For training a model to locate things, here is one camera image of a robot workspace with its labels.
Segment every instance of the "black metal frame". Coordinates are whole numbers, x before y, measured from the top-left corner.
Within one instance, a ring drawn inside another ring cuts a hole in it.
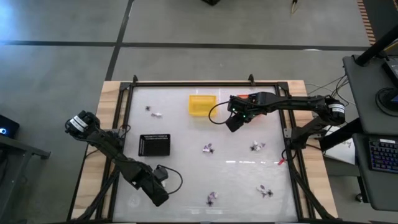
[[[249,76],[249,82],[247,81],[242,81],[242,82],[229,82],[229,81],[225,81],[225,82],[138,82],[138,79],[136,76],[134,76],[134,79],[132,82],[122,82],[120,84],[120,88],[119,88],[119,95],[118,95],[118,101],[116,103],[116,110],[115,110],[115,114],[114,114],[114,119],[113,119],[113,126],[112,128],[118,128],[118,121],[119,121],[119,116],[120,116],[120,112],[121,112],[121,107],[122,107],[122,101],[123,101],[123,95],[125,91],[128,91],[128,95],[127,95],[127,102],[126,102],[126,108],[125,108],[125,112],[124,112],[124,119],[123,119],[123,125],[128,123],[129,120],[129,114],[130,114],[130,109],[131,109],[131,104],[132,104],[132,93],[135,87],[173,87],[173,86],[197,86],[197,87],[204,87],[204,86],[269,86],[269,87],[274,87],[275,88],[275,92],[277,96],[280,96],[280,91],[283,90],[285,95],[289,95],[289,86],[287,82],[259,82],[256,83],[254,81],[253,75]],[[296,123],[295,123],[295,118],[294,118],[294,114],[293,111],[289,110],[289,119],[290,119],[290,123],[291,123],[291,128],[296,127]],[[286,120],[285,120],[285,114],[282,110],[279,110],[279,116],[280,116],[280,123],[282,126],[282,135],[283,134],[283,129],[287,128],[286,125]],[[285,148],[288,149],[287,147],[287,141],[286,138],[284,137],[285,140]],[[286,151],[287,154],[287,162],[288,162],[288,166],[289,168],[294,166],[294,162],[292,160],[293,155],[292,155],[292,151],[290,149],[288,149]],[[298,165],[300,167],[300,175],[302,176],[302,179],[304,180],[304,182],[306,183],[306,185],[308,185],[308,178],[307,178],[307,173],[305,170],[305,164],[304,164],[304,159],[303,159],[303,154],[302,151],[297,151],[297,159],[298,159]],[[103,174],[103,181],[101,186],[103,186],[109,176],[109,172],[110,172],[110,166],[111,166],[111,161],[109,161],[108,159],[105,162],[105,167],[104,167],[104,174]],[[296,213],[297,213],[297,218],[298,220],[303,219],[303,209],[302,209],[302,204],[300,201],[300,195],[299,195],[299,187],[297,185],[297,182],[295,181],[295,179],[292,176],[292,171],[291,169],[289,169],[290,172],[290,181],[292,184],[292,190],[293,190],[293,196],[294,196],[294,202],[295,202],[295,208],[296,208]],[[77,188],[79,185],[80,180],[78,181],[77,185],[76,185],[76,190],[75,193],[77,193]],[[109,203],[109,210],[108,210],[108,216],[106,218],[102,217],[103,214],[103,201],[100,203],[100,205],[97,208],[96,211],[96,220],[103,220],[104,222],[109,222],[110,220],[113,219],[113,212],[114,212],[114,206],[116,203],[116,193],[117,193],[117,189],[118,189],[118,182],[119,179],[117,178],[115,180],[115,182],[113,183],[112,186],[112,192],[111,192],[111,198],[110,198],[110,203]],[[73,210],[73,206],[74,206],[74,202],[76,199],[76,194],[73,196],[73,202],[71,204],[70,207],[70,212],[69,212],[69,216],[68,216],[68,220],[71,219],[72,216],[72,210]],[[314,219],[315,218],[315,212],[313,209],[313,205],[310,203],[310,201],[306,198],[306,202],[307,202],[307,208],[308,208],[308,215],[309,218]]]

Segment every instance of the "black desk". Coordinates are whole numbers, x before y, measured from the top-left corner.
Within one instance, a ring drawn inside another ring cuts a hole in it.
[[[394,87],[382,69],[383,59],[373,58],[361,67],[353,57],[343,58],[359,118],[320,141],[322,150],[353,138],[360,177],[358,184],[364,201],[376,210],[398,211],[398,174],[369,170],[368,139],[365,136],[398,140],[398,118],[384,114],[376,105],[376,93]]]
[[[8,153],[7,171],[0,185],[0,223],[5,223],[9,218],[11,203],[15,197],[17,186],[25,172],[29,159],[32,155],[38,155],[42,159],[48,159],[50,157],[50,152],[28,146],[4,136],[0,136],[0,149]]]

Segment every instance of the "wooden table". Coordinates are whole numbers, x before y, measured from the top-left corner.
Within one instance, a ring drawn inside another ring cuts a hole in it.
[[[281,80],[281,81],[256,81],[256,82],[287,82],[289,84],[290,94],[292,96],[306,96],[307,92],[305,89],[303,80]],[[111,129],[113,124],[113,118],[116,108],[116,102],[119,94],[119,81],[104,82],[101,97],[99,99],[98,109],[96,112],[97,117],[101,121],[102,129]],[[121,115],[119,117],[119,123],[122,123],[124,117],[124,107],[126,104],[126,98],[122,103]],[[297,126],[304,126],[311,121],[312,113],[310,111],[294,111]],[[287,124],[290,125],[289,116],[285,112],[287,118]],[[318,141],[309,140],[309,144],[319,146]],[[94,151],[95,148],[89,146],[87,153]],[[315,194],[320,203],[327,209],[327,211],[337,217],[337,211],[335,202],[331,193],[328,175],[326,173],[325,163],[323,161],[322,152],[312,147],[307,147],[303,151],[303,157],[305,162],[305,168],[307,171],[308,181],[312,192]],[[78,191],[76,194],[76,200],[72,211],[72,218],[79,217],[90,205],[96,194],[99,192],[101,187],[101,181],[103,176],[103,169],[105,163],[105,156],[100,152],[95,152],[90,155],[83,165],[83,171],[81,173]],[[105,204],[103,210],[103,217],[107,215],[109,198],[109,190],[105,197]],[[308,211],[306,209],[306,201],[303,193],[300,191],[300,201],[303,207],[304,217],[308,217]]]

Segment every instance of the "blue light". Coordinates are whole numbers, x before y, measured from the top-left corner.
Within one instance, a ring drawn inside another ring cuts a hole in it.
[[[0,128],[0,134],[7,134],[7,129]]]

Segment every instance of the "white object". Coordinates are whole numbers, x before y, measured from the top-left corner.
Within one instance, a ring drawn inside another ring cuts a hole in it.
[[[155,117],[157,117],[157,118],[161,118],[161,117],[162,117],[162,114],[161,114],[161,113],[152,113],[151,115],[152,115],[152,116],[155,116]]]
[[[333,126],[327,132],[326,135],[329,135],[335,131],[339,130],[339,127]],[[336,159],[341,162],[346,162],[352,165],[355,165],[355,146],[353,139],[349,139],[344,141],[333,148],[326,151],[325,156]]]
[[[380,139],[380,142],[392,143],[392,144],[396,143],[394,140],[388,140],[388,139]]]

